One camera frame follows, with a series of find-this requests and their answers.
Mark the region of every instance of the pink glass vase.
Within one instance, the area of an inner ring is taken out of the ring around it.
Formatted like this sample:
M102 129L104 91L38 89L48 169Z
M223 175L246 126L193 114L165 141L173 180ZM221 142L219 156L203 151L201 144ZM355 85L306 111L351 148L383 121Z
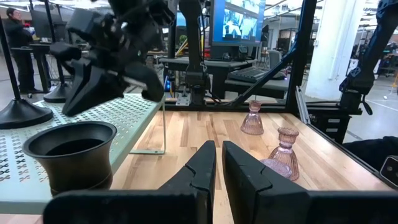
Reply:
M291 128L279 128L278 132L279 146L271 152L268 159L261 162L280 175L297 180L300 176L299 164L292 147L299 132Z
M252 100L249 104L250 112L245 117L241 126L241 131L246 134L260 135L264 133L262 128L261 117L259 116L259 110L261 108L261 102Z

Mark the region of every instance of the keyboard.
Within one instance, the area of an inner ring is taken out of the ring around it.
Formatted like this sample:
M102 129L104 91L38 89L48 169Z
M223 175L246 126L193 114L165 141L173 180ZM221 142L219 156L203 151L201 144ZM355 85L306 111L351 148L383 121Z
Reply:
M256 67L249 67L228 73L228 79L256 83L257 80L262 78L266 73L267 71L260 70Z

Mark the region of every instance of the black lamp base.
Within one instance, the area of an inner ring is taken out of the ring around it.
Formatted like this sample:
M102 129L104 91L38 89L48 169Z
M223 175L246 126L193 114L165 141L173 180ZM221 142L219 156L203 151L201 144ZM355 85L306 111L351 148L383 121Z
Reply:
M20 99L12 100L0 111L0 129L25 128L44 123L53 118L52 110Z
M67 100L70 87L67 83L59 84L53 91L43 96L43 100L48 103L64 103Z

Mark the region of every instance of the black jacket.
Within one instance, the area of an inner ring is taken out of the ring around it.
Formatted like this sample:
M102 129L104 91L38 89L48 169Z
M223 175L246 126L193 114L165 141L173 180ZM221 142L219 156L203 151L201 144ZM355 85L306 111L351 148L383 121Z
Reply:
M6 19L4 21L4 30L10 47L28 46L33 41L32 35L28 30L24 29L21 21Z
M343 146L376 170L381 170L387 156L398 156L398 138L394 136L344 143Z

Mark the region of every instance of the person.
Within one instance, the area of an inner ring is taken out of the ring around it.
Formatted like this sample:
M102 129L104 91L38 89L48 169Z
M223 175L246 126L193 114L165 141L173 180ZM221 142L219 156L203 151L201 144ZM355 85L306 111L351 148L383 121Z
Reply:
M6 14L8 19L4 21L4 30L10 48L28 46L33 38L30 32L24 29L21 13L10 7ZM18 67L19 91L22 94L39 93L40 91L35 89L34 69L30 53L11 51L11 54Z

